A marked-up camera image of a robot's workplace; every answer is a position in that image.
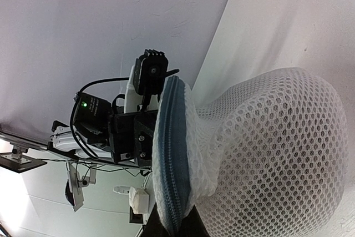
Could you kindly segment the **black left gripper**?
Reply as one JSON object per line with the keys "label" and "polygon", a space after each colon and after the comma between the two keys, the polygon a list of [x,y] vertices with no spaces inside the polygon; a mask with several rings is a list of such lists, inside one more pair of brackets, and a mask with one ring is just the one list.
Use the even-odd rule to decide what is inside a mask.
{"label": "black left gripper", "polygon": [[157,110],[152,110],[109,117],[109,147],[114,163],[132,160],[137,167],[151,167],[157,114]]}

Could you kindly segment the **white mesh laundry bag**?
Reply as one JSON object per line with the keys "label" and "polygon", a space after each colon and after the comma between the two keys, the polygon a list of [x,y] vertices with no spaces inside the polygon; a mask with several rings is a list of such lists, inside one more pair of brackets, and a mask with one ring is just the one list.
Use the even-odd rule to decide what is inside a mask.
{"label": "white mesh laundry bag", "polygon": [[172,76],[152,156],[169,235],[182,235],[196,210],[208,236],[312,236],[343,196],[347,122],[335,89],[301,68],[261,74],[200,107]]}

